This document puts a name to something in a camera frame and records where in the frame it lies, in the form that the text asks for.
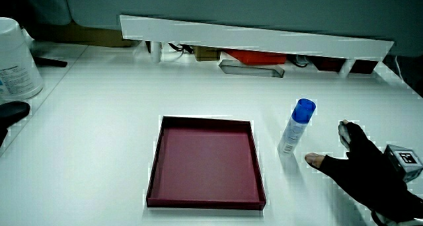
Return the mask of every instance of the maroon tray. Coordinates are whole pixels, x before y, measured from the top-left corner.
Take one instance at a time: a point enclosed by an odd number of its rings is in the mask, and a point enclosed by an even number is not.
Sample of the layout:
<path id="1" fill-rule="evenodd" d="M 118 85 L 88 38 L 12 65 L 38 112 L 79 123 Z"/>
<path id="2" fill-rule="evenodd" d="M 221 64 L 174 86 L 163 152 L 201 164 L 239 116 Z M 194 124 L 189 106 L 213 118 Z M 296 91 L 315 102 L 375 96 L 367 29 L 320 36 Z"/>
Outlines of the maroon tray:
<path id="1" fill-rule="evenodd" d="M 147 207 L 263 210 L 250 122 L 163 117 Z"/>

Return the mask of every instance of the label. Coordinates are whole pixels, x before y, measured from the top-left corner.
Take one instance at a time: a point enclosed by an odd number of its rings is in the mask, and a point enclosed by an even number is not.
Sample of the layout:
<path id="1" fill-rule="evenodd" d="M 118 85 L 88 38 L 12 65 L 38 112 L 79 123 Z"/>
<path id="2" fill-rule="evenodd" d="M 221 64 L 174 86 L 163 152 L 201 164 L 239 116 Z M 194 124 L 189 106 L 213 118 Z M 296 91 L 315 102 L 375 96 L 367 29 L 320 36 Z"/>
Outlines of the label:
<path id="1" fill-rule="evenodd" d="M 3 85 L 6 86 L 9 94 L 24 94 L 34 89 L 28 71 L 19 65 L 0 70 L 0 83 L 0 89 Z"/>
<path id="2" fill-rule="evenodd" d="M 294 145 L 292 145 L 292 144 L 285 143 L 284 152 L 286 152 L 286 153 L 290 153 L 290 152 L 291 152 L 291 150 L 292 150 L 294 147 L 295 147 L 295 146 L 294 146 Z"/>

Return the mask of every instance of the black glove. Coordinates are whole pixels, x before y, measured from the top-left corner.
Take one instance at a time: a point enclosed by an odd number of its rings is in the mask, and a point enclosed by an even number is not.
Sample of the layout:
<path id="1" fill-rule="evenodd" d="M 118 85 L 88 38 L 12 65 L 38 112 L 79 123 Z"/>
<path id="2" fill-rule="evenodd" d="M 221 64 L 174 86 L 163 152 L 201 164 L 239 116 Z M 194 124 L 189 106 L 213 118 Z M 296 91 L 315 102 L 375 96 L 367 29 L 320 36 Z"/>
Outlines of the black glove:
<path id="1" fill-rule="evenodd" d="M 359 203 L 393 221 L 423 217 L 423 200 L 407 190 L 391 162 L 361 127 L 341 122 L 338 131 L 341 143 L 349 149 L 348 160 L 325 156 L 318 170 Z"/>

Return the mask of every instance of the white surface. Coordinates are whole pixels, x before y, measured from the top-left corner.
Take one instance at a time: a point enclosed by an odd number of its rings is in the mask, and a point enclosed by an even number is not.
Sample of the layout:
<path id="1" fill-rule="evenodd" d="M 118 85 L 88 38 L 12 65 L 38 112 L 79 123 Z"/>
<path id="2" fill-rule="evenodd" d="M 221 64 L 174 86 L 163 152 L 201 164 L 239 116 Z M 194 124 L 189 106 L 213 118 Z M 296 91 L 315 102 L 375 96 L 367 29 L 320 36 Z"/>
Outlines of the white surface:
<path id="1" fill-rule="evenodd" d="M 67 52 L 77 53 L 65 45 L 48 51 L 51 57 Z M 347 119 L 381 150 L 392 143 L 423 156 L 416 131 L 423 127 L 423 102 L 382 63 L 373 75 L 346 79 L 287 63 L 279 79 L 226 75 L 215 61 L 179 55 L 164 50 L 156 64 L 144 45 L 89 46 L 63 79 L 59 69 L 41 71 L 58 84 L 43 102 L 32 100 L 39 108 L 0 157 L 1 224 L 375 225 L 364 206 L 308 167 L 304 155 L 344 157 L 337 126 Z M 300 98 L 317 109 L 295 157 L 281 161 L 276 146 Z M 264 211 L 146 208 L 164 115 L 250 120 Z M 408 184 L 420 197 L 422 186 L 422 176 Z"/>
<path id="2" fill-rule="evenodd" d="M 394 42 L 120 15 L 126 39 L 382 61 Z"/>

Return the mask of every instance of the black object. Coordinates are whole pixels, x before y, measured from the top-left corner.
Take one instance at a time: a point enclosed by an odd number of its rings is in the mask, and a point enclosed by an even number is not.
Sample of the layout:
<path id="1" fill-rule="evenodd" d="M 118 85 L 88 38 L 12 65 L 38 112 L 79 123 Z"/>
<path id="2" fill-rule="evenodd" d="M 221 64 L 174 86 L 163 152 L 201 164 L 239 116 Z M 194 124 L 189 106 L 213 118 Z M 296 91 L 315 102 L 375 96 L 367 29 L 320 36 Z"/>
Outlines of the black object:
<path id="1" fill-rule="evenodd" d="M 296 65 L 297 67 L 307 67 L 307 65 L 308 65 L 308 62 L 307 63 L 299 63 L 298 62 L 299 55 L 288 54 L 286 56 L 286 58 L 288 59 L 288 61 L 290 61 L 292 64 Z"/>
<path id="2" fill-rule="evenodd" d="M 8 128 L 29 114 L 30 105 L 12 101 L 0 105 L 0 129 Z"/>
<path id="3" fill-rule="evenodd" d="M 3 144 L 3 141 L 6 138 L 6 135 L 7 135 L 7 129 L 6 128 L 0 129 L 0 147 L 1 147 L 1 144 Z"/>
<path id="4" fill-rule="evenodd" d="M 33 57 L 36 65 L 49 65 L 54 67 L 66 67 L 67 61 L 59 61 L 54 59 L 48 59 L 44 57 Z"/>

